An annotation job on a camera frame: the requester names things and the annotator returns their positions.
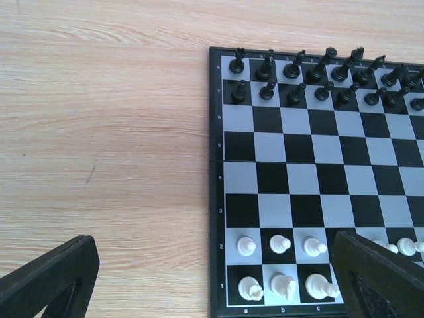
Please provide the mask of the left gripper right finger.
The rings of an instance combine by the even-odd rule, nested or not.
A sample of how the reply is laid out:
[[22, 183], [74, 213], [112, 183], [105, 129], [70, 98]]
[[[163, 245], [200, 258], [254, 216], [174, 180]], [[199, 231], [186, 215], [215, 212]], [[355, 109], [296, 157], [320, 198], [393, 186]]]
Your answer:
[[407, 258], [339, 231], [332, 266], [349, 317], [423, 316], [423, 267]]

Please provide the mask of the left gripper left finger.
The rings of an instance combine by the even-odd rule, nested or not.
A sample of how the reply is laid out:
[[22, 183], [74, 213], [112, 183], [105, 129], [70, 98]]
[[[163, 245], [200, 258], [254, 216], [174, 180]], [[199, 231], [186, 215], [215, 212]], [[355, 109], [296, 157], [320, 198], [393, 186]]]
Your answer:
[[91, 235], [79, 235], [1, 278], [1, 316], [85, 317], [99, 271]]

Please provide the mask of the white piece bottom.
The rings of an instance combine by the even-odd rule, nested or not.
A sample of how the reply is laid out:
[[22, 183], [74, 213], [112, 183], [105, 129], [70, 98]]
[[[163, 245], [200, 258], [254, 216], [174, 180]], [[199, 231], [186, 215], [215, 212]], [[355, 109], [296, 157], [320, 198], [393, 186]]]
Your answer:
[[275, 295], [292, 301], [297, 290], [297, 282], [292, 276], [277, 273], [271, 279], [270, 287]]

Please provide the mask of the white pawn a2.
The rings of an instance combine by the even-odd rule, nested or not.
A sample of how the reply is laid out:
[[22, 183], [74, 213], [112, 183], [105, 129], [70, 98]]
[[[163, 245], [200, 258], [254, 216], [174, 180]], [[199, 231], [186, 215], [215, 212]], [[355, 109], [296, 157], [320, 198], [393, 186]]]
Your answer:
[[250, 237], [240, 237], [237, 241], [237, 250], [241, 256], [252, 256], [256, 251], [256, 243]]

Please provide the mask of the black piece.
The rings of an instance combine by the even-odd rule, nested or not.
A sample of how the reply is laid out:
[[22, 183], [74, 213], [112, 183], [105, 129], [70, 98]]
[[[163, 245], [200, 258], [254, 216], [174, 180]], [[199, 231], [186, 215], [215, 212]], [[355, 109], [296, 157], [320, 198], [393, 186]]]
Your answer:
[[377, 89], [375, 93], [367, 93], [364, 97], [364, 102], [369, 106], [375, 106], [378, 104], [381, 98], [385, 96], [386, 93], [387, 89], [385, 87]]

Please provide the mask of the black pawn mid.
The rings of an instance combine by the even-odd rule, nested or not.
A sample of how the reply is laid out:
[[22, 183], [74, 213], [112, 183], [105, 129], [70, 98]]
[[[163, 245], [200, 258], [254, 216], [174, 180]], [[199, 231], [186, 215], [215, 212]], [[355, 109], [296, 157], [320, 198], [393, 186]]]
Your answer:
[[337, 109], [348, 107], [349, 109], [354, 108], [354, 101], [356, 100], [356, 91], [360, 88], [360, 84], [354, 82], [349, 88], [341, 89], [336, 96], [335, 107]]

